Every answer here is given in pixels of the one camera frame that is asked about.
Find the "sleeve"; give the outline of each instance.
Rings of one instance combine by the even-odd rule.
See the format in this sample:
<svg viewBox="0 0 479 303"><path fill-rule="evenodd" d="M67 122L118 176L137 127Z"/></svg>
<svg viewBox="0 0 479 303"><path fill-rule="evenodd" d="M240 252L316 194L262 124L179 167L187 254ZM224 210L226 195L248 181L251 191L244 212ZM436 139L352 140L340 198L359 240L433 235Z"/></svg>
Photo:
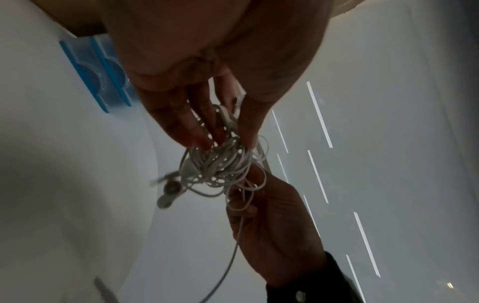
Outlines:
<svg viewBox="0 0 479 303"><path fill-rule="evenodd" d="M286 286L266 286L268 303L362 303L352 281L345 277L329 253L326 266Z"/></svg>

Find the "transparent plastic container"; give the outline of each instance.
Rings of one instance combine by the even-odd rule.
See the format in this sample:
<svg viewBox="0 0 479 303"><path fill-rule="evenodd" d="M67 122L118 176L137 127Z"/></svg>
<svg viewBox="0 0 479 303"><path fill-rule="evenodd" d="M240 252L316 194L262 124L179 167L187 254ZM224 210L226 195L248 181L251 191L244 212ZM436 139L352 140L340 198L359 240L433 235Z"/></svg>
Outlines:
<svg viewBox="0 0 479 303"><path fill-rule="evenodd" d="M60 45L104 112L109 113L125 107L120 94L93 50L89 37L68 39L61 41Z"/></svg>
<svg viewBox="0 0 479 303"><path fill-rule="evenodd" d="M138 96L118 60L110 36L108 34L96 35L90 38L90 42L123 101L128 106L138 102Z"/></svg>

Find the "tangled cable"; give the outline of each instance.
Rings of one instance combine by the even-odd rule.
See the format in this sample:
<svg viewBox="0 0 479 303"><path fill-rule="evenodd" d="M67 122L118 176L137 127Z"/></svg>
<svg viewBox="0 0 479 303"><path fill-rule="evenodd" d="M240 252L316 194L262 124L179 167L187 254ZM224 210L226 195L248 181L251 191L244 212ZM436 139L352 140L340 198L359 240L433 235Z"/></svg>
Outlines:
<svg viewBox="0 0 479 303"><path fill-rule="evenodd" d="M265 186L266 172L261 167L260 162L266 159L269 150L268 141L266 138L260 136L266 143L266 151L263 154L258 154L253 150L248 150L239 140L238 121L223 106L214 105L214 107L217 116L222 120L224 125L226 132L225 142L221 146L215 144L209 151L202 151L198 147L187 149L183 154L178 171L165 175L164 177L152 182L152 185L157 185L167 181L163 188L163 195L158 199L157 204L160 209L169 208L177 197L189 190L200 196L209 198L225 194L227 207L232 211L240 212L247 209L251 204L254 192ZM252 163L256 163L264 173L264 181L261 185L255 185L246 178ZM212 188L222 189L216 194L207 194L195 189L194 186L197 184L207 184ZM241 189L242 198L245 202L245 205L239 209L235 209L229 205L228 196L230 189L233 186ZM251 192L247 201L246 191ZM199 303L207 302L218 290L228 275L228 272L233 265L233 261L235 260L236 252L238 251L243 224L244 217L241 218L239 224L237 242L228 267L213 289ZM107 292L105 290L106 287L100 289L98 281L99 279L95 285L100 290L103 300L106 303L117 303L118 300L116 297L113 296L114 299L112 299L111 291Z"/></svg>

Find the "human hand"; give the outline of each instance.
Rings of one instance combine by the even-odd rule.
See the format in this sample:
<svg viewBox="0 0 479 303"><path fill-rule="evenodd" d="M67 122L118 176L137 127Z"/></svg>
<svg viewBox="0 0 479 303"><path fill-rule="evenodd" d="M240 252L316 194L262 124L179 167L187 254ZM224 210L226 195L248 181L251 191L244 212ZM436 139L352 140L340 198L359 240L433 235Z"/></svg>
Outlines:
<svg viewBox="0 0 479 303"><path fill-rule="evenodd" d="M239 136L248 148L269 109L314 57L332 0L100 0L120 61L145 108L180 144L221 143L209 96L234 111L236 79L247 92Z"/></svg>
<svg viewBox="0 0 479 303"><path fill-rule="evenodd" d="M247 179L260 185L264 174L252 164ZM230 191L229 199L233 208L244 205L239 188ZM227 208L227 214L235 240L244 217L239 248L272 287L281 287L326 263L321 239L298 192L272 174L267 173L265 187L254 192L246 210Z"/></svg>

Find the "brown surface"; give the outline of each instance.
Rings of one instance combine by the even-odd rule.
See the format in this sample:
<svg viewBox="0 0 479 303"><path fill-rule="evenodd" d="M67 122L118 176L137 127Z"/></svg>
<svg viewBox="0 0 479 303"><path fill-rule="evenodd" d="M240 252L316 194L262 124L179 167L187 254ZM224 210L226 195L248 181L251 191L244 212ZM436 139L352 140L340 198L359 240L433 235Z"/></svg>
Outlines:
<svg viewBox="0 0 479 303"><path fill-rule="evenodd" d="M105 32L95 0L31 0L75 36ZM332 17L345 13L364 0L335 0Z"/></svg>

